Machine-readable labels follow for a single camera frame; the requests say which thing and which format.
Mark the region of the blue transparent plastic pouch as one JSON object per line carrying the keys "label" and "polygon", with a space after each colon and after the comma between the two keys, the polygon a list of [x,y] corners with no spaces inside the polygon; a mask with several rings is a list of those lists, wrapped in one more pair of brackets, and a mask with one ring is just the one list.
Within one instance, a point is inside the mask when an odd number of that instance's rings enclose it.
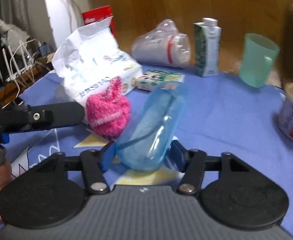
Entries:
{"label": "blue transparent plastic pouch", "polygon": [[183,82],[159,84],[127,124],[115,144],[120,162],[135,171],[158,170],[166,158],[188,98]]}

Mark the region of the crumpled clear plastic bag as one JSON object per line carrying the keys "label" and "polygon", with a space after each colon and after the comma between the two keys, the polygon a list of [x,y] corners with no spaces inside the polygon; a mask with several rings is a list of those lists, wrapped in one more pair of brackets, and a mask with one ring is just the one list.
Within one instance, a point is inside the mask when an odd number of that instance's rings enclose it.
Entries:
{"label": "crumpled clear plastic bag", "polygon": [[185,68],[191,61],[191,45],[188,35],[180,33],[175,23],[166,19],[136,38],[131,55],[143,64]]}

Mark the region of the white green drink carton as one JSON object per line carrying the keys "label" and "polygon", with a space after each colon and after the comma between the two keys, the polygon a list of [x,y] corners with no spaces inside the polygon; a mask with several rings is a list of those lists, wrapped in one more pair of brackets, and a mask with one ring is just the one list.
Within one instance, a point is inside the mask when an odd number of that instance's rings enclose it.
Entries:
{"label": "white green drink carton", "polygon": [[200,77],[218,76],[221,27],[218,20],[204,17],[193,24],[195,66]]}

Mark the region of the pink fluffy knitted sponge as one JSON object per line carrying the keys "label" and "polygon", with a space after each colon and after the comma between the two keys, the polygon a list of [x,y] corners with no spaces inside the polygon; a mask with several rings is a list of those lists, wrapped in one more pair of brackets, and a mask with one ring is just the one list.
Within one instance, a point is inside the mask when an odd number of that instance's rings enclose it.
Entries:
{"label": "pink fluffy knitted sponge", "polygon": [[130,119],[131,102],[122,94],[122,81],[114,77],[106,91],[92,94],[86,101],[91,129],[104,137],[119,137]]}

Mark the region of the red box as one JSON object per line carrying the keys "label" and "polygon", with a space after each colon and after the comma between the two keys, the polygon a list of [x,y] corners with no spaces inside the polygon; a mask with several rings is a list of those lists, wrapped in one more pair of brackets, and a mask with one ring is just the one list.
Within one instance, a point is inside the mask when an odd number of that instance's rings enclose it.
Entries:
{"label": "red box", "polygon": [[[82,12],[82,19],[84,25],[90,25],[95,22],[103,21],[109,17],[113,17],[112,8],[110,5],[95,8],[92,10],[89,10],[87,12]],[[85,27],[86,31],[85,34],[87,37],[94,35],[94,29],[90,29],[91,27]],[[109,28],[113,36],[116,38],[116,32],[115,32],[115,26],[114,26],[114,19],[112,18]]]}

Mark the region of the green plastic cup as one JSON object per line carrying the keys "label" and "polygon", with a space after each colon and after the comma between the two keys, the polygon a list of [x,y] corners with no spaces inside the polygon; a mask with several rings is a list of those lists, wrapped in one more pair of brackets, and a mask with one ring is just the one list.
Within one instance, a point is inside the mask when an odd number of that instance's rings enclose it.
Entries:
{"label": "green plastic cup", "polygon": [[274,67],[279,51],[279,46],[272,40],[259,34],[246,34],[239,72],[241,80],[251,87],[263,87]]}

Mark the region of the white tissue pack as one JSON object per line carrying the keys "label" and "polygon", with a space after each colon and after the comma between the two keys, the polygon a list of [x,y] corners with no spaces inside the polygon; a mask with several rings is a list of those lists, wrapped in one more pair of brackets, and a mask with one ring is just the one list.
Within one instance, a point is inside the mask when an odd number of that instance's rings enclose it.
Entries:
{"label": "white tissue pack", "polygon": [[119,49],[110,29],[112,19],[79,27],[57,49],[52,65],[62,79],[55,90],[58,100],[85,105],[90,95],[105,91],[115,77],[121,79],[123,95],[135,88],[142,66]]}

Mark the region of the green printed flat pack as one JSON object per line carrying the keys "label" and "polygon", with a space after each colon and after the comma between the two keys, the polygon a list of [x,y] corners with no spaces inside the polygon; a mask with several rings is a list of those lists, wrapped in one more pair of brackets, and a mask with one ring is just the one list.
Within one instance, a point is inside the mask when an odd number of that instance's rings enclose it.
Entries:
{"label": "green printed flat pack", "polygon": [[167,81],[184,82],[185,75],[178,72],[169,72],[164,70],[147,70],[138,77],[135,87],[141,90],[153,91],[159,84]]}

